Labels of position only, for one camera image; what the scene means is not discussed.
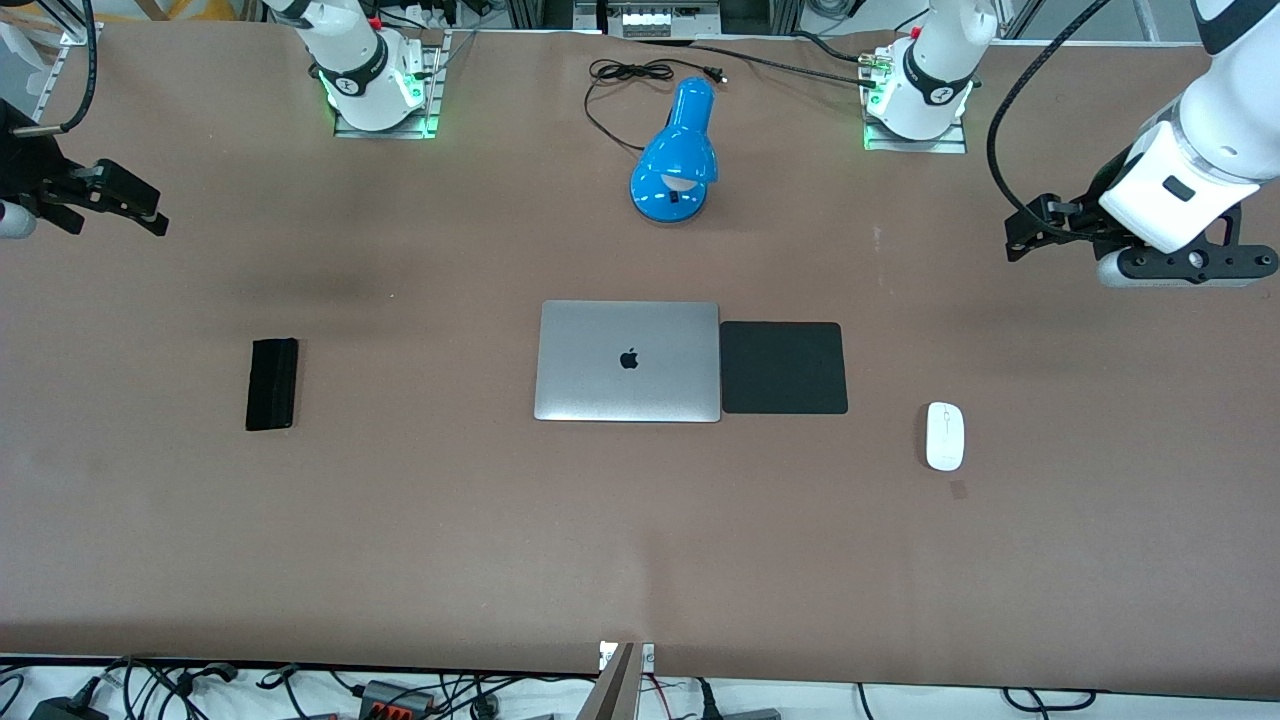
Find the power adapter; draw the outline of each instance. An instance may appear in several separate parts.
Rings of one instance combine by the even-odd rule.
[[[69,697],[51,697],[40,701],[31,711],[31,720],[109,720],[106,714],[92,707],[77,707]]]

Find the blue desk lamp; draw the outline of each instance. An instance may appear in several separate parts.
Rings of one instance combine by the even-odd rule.
[[[631,173],[631,201],[659,223],[692,218],[707,201],[707,186],[719,177],[716,149],[707,137],[716,91],[691,77],[676,86],[676,100],[662,129]]]

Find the laptop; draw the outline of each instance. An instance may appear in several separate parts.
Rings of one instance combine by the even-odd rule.
[[[714,302],[543,304],[539,420],[714,423],[719,384]]]

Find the computer mouse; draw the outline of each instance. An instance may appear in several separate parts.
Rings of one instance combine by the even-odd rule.
[[[950,473],[964,460],[964,415],[950,402],[931,402],[924,425],[924,459]]]

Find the black mouse pad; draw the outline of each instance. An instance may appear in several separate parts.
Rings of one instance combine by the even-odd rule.
[[[836,323],[721,323],[726,413],[849,413],[845,350]]]

